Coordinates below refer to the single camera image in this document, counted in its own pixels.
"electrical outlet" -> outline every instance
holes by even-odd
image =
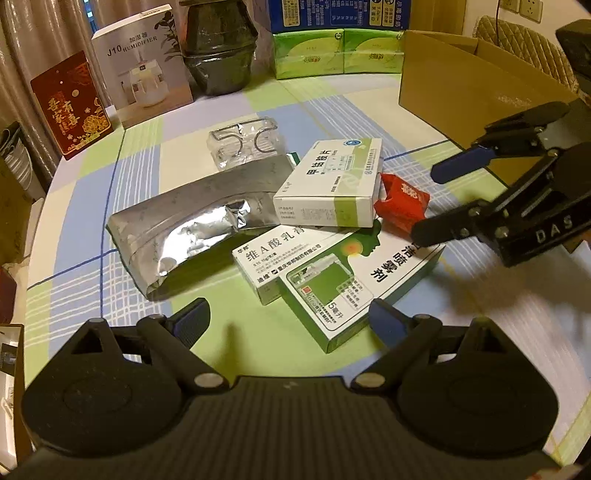
[[[501,8],[505,10],[511,10],[516,14],[519,13],[519,0],[501,0]]]
[[[544,3],[542,0],[521,0],[519,13],[522,17],[529,18],[534,22],[540,23],[542,21],[542,10]]]

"box label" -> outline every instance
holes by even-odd
[[[369,25],[379,27],[382,24],[382,0],[371,0]]]
[[[394,26],[394,2],[392,0],[384,1],[384,14],[382,16],[382,25],[384,27]]]
[[[298,27],[300,25],[300,3],[298,0],[281,0],[283,3],[283,25]]]

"red packet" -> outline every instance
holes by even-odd
[[[31,88],[67,160],[113,131],[84,51],[33,78]]]
[[[410,233],[413,225],[425,218],[430,195],[417,190],[397,175],[381,173],[386,188],[385,200],[374,204],[376,213],[388,222]]]

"table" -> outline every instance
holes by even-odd
[[[211,304],[212,322],[193,351],[231,380],[238,374],[332,373],[350,380],[363,370],[381,354],[369,329],[325,355],[281,299],[258,303],[230,255],[197,262],[168,300],[146,300],[104,225],[114,212],[214,173],[208,132],[265,115],[277,120],[288,150],[300,155],[320,139],[382,138],[384,170],[428,191],[434,212],[498,195],[503,185],[485,171],[446,186],[431,181],[430,166],[458,150],[398,106],[399,86],[399,75],[386,74],[255,79],[242,92],[199,99],[125,132],[119,127],[62,161],[31,256],[26,382],[88,318],[133,325],[147,314],[170,315],[199,296]],[[476,240],[451,242],[432,275],[397,307],[447,325],[467,325],[482,314],[493,318],[557,391],[560,414],[546,449],[572,462],[591,433],[590,273],[587,248],[572,256],[555,249],[508,270]]]

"blue stripe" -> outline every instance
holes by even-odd
[[[27,290],[31,290],[33,287],[41,285],[42,283],[45,283],[46,281],[53,280],[54,278],[59,277],[60,275],[63,275],[64,273],[71,272],[72,270],[74,270],[78,267],[81,267],[82,265],[86,265],[90,262],[94,262],[95,260],[98,260],[99,258],[102,258],[105,255],[109,255],[109,254],[116,252],[116,251],[117,251],[117,249],[114,248],[112,250],[109,250],[108,252],[103,253],[102,255],[97,255],[96,257],[92,257],[92,258],[89,258],[88,260],[84,260],[83,262],[80,262],[79,264],[76,264],[70,268],[66,268],[65,270],[62,270],[61,272],[58,272],[58,273],[52,275],[51,277],[47,277],[45,280],[41,280],[41,281],[38,281],[37,283],[34,283],[30,287],[27,287]]]
[[[111,198],[111,190],[113,189],[113,181],[115,180],[115,172],[117,171],[117,166],[119,165],[119,156],[121,155],[121,148],[123,148],[123,143],[125,142],[125,133],[126,130],[123,131],[123,139],[121,139],[121,144],[119,145],[119,151],[117,152],[117,160],[115,160],[115,168],[113,168],[113,175],[111,175],[111,183],[109,183],[109,190],[107,191],[107,198],[105,200],[105,214],[103,215],[103,226],[106,225],[107,222],[107,211],[109,210],[109,199]],[[103,234],[100,237],[100,270],[99,270],[99,305],[100,305],[100,317],[103,316],[103,258],[109,252],[103,254],[103,250],[105,248],[105,230],[103,228]]]
[[[393,160],[393,159],[398,158],[398,157],[403,157],[405,155],[410,155],[411,153],[420,152],[421,150],[426,150],[426,149],[431,148],[431,147],[436,147],[438,145],[442,145],[442,144],[447,143],[449,141],[450,140],[441,140],[440,142],[436,142],[436,143],[433,143],[431,145],[426,145],[425,147],[415,148],[414,150],[409,150],[408,152],[404,152],[404,153],[399,153],[399,154],[396,154],[396,155],[392,155],[391,157],[385,158],[384,161]]]

